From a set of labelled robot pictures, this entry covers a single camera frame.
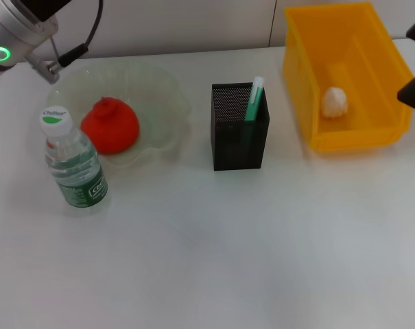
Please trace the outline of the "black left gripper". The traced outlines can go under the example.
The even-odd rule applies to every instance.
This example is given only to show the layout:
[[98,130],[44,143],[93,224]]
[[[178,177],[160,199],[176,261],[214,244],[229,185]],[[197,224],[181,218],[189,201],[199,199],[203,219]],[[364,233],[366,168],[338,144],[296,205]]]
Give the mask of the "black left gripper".
[[71,0],[21,0],[24,7],[41,22],[51,18],[70,2]]

